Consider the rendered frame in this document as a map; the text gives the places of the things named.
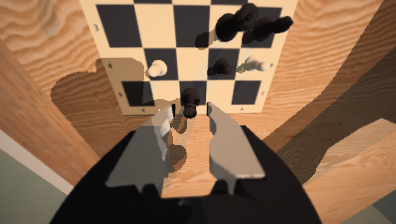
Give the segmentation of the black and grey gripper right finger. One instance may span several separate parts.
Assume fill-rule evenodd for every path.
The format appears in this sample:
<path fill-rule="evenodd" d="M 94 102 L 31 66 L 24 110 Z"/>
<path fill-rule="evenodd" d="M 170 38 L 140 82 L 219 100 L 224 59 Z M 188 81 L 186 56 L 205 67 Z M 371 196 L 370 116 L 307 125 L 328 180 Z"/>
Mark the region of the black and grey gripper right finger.
<path fill-rule="evenodd" d="M 285 164 L 246 125 L 207 102 L 209 171 L 225 180 L 229 194 L 263 205 L 286 224 L 322 224 L 305 189 Z"/>

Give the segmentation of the black and cream chessboard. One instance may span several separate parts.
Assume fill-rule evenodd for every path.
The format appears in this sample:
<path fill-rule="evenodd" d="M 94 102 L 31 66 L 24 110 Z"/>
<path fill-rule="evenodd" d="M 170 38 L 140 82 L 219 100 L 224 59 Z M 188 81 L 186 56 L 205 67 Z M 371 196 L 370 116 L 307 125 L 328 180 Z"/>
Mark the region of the black and cream chessboard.
<path fill-rule="evenodd" d="M 253 29 L 229 42 L 218 39 L 218 19 L 254 3 L 259 18 L 293 14 L 298 0 L 79 0 L 123 115 L 157 114 L 175 104 L 183 114 L 182 93 L 200 95 L 197 114 L 207 102 L 225 113 L 262 111 L 288 30 L 258 41 Z M 269 69 L 248 71 L 256 55 Z M 218 59 L 232 66 L 229 75 L 215 71 Z M 148 68 L 163 61 L 167 72 L 151 77 Z"/>

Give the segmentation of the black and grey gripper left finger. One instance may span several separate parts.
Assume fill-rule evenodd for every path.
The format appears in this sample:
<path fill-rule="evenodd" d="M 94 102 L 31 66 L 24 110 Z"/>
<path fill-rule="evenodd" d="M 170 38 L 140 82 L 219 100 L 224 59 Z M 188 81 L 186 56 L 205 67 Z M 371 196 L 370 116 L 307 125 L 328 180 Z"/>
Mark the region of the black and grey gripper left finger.
<path fill-rule="evenodd" d="M 175 109 L 175 104 L 167 105 L 119 141 L 81 178 L 49 224 L 89 224 L 120 204 L 140 199 L 150 183 L 162 198 Z"/>

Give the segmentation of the white chess pawn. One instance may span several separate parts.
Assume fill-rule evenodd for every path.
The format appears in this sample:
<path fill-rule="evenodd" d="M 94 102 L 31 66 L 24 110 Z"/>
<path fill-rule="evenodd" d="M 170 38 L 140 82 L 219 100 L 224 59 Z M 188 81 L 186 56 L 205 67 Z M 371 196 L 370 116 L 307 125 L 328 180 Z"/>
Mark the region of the white chess pawn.
<path fill-rule="evenodd" d="M 148 74 L 151 77 L 163 76 L 166 74 L 166 72 L 167 72 L 167 66 L 161 60 L 154 61 L 152 63 L 152 66 L 148 69 Z"/>
<path fill-rule="evenodd" d="M 247 60 L 245 61 L 245 68 L 248 71 L 257 70 L 257 71 L 264 72 L 264 71 L 268 70 L 269 63 L 264 60 L 260 60 L 260 58 L 256 55 L 252 55 L 252 56 L 248 57 Z"/>

